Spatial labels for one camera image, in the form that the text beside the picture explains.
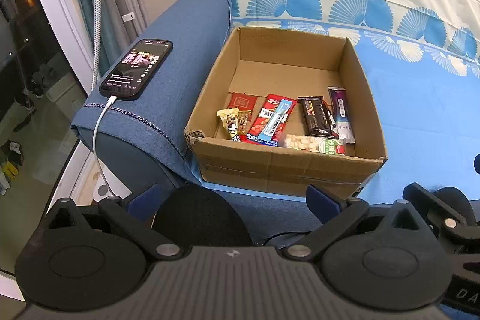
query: smartphone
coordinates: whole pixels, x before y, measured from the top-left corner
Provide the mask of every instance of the smartphone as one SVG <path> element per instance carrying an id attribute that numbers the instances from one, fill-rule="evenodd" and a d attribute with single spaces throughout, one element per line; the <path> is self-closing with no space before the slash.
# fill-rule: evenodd
<path id="1" fill-rule="evenodd" d="M 102 82 L 100 94 L 136 100 L 172 48 L 172 41 L 140 40 Z"/>

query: cardboard box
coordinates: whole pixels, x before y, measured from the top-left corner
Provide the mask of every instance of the cardboard box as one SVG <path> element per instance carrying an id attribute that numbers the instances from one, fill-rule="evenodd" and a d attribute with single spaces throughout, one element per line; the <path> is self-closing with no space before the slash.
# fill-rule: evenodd
<path id="1" fill-rule="evenodd" d="M 260 97 L 254 121 L 268 94 L 292 99 L 322 95 L 331 104 L 328 86 L 346 89 L 357 141 L 347 145 L 349 156 L 231 141 L 217 117 L 232 92 Z M 286 133 L 305 134 L 301 112 L 296 105 Z M 349 197 L 387 158 L 374 99 L 350 41 L 275 28 L 241 27 L 232 32 L 203 86 L 185 136 L 205 181 L 295 196 L 304 196 L 314 184 Z"/>

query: sofa armrest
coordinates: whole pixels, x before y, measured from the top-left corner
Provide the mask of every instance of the sofa armrest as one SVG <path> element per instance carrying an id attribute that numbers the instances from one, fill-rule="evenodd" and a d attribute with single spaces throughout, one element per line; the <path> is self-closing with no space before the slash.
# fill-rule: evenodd
<path id="1" fill-rule="evenodd" d="M 97 138 L 99 158 L 133 193 L 198 182 L 183 129 L 228 35 L 229 15 L 227 0 L 178 0 L 137 39 L 171 40 L 173 50 L 137 100 L 112 105 Z M 106 101 L 96 88 L 71 124 L 90 150 Z"/>

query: white window frame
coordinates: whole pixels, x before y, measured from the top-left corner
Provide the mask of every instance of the white window frame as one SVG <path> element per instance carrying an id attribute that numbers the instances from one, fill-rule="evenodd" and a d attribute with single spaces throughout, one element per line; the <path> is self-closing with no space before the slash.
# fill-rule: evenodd
<path id="1" fill-rule="evenodd" d="M 92 81 L 93 49 L 85 23 L 75 11 L 76 0 L 40 0 L 40 2 L 65 57 L 83 89 L 89 93 Z M 49 208 L 58 198 L 75 196 L 72 192 L 89 156 L 88 148 L 79 143 L 67 162 Z M 2 272 L 0 272 L 0 295 L 23 300 L 14 277 Z"/>

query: red snack package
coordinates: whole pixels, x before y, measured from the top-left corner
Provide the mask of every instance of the red snack package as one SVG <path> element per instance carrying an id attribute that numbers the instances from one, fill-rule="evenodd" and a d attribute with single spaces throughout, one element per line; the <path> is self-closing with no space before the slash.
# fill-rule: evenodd
<path id="1" fill-rule="evenodd" d="M 234 92 L 232 93 L 232 99 L 226 108 L 233 109 L 235 107 L 238 107 L 238 110 L 240 111 L 249 111 L 248 121 L 251 121 L 251 111 L 254 109 L 257 98 L 258 97 L 256 95 L 245 95 Z"/>
<path id="2" fill-rule="evenodd" d="M 278 125 L 277 127 L 277 131 L 275 132 L 274 136 L 270 141 L 263 141 L 258 139 L 258 135 L 261 133 L 265 125 L 267 125 L 268 120 L 274 113 L 275 109 L 277 109 L 277 106 L 282 99 L 291 100 L 293 102 L 292 106 L 283 117 L 282 121 L 280 122 L 280 125 Z M 244 141 L 246 143 L 252 143 L 252 144 L 262 144 L 262 145 L 269 145 L 271 147 L 278 147 L 277 133 L 283 130 L 283 127 L 285 126 L 285 122 L 289 118 L 289 115 L 292 112 L 293 108 L 295 107 L 296 103 L 297 101 L 295 99 L 282 97 L 281 95 L 273 95 L 273 94 L 267 95 L 267 98 L 265 99 L 265 103 L 263 104 L 260 114 L 258 114 L 257 119 L 252 124 L 250 131 L 247 134 L 247 137 L 241 138 L 241 141 Z"/>

